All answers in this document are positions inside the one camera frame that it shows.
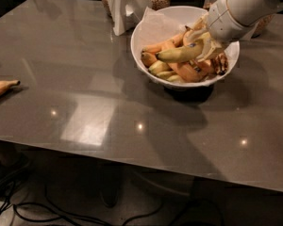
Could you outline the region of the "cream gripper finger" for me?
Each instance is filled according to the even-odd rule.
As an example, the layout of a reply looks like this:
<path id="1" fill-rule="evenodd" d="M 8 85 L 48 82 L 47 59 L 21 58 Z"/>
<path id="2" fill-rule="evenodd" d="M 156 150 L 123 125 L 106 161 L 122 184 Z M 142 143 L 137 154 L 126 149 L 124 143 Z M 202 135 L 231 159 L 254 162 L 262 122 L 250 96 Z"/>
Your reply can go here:
<path id="1" fill-rule="evenodd" d="M 213 59 L 228 47 L 227 42 L 215 40 L 208 32 L 202 34 L 199 40 L 203 42 L 203 48 L 201 54 L 196 57 L 197 61 Z"/>
<path id="2" fill-rule="evenodd" d="M 186 42 L 193 42 L 199 38 L 203 33 L 208 31 L 208 15 L 201 16 L 195 24 L 191 27 L 191 30 L 186 35 Z"/>

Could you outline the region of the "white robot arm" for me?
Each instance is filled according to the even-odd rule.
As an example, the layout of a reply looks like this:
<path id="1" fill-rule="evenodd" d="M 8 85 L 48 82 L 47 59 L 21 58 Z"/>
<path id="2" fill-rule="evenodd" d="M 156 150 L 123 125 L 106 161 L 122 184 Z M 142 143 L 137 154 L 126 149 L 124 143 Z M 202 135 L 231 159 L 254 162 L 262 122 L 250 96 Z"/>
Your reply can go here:
<path id="1" fill-rule="evenodd" d="M 251 31 L 263 17 L 283 10 L 283 0 L 217 0 L 192 27 L 191 58 L 212 58 Z"/>

